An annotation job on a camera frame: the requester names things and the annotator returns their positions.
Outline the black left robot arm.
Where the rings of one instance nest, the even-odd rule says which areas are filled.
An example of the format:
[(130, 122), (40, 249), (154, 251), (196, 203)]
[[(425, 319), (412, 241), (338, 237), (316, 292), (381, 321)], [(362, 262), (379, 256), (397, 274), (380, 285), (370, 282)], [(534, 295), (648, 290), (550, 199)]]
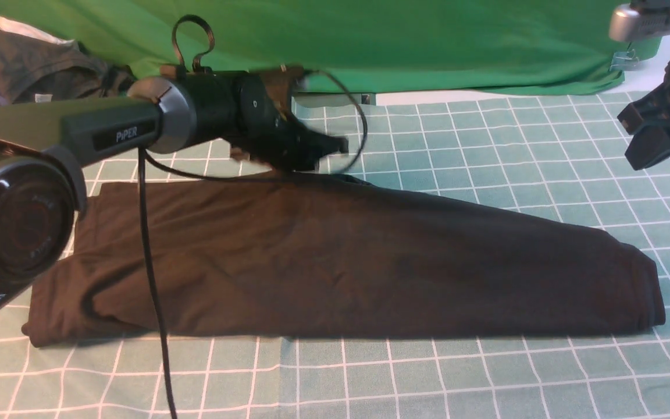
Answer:
[(306, 127), (299, 66), (187, 72), (164, 66), (120, 97), (0, 106), (0, 308), (61, 257), (85, 215), (83, 168), (138, 149), (172, 154), (223, 139), (281, 171), (308, 171), (348, 140)]

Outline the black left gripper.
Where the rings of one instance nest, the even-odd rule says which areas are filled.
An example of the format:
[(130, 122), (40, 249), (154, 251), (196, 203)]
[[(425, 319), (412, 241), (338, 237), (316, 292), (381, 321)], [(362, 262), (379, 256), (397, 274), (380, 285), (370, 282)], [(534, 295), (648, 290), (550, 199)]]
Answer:
[(269, 98), (253, 72), (241, 74), (233, 92), (238, 103), (238, 138), (231, 143), (250, 159), (285, 172), (309, 172), (330, 155), (348, 154), (348, 140), (311, 129), (299, 120), (289, 101)]

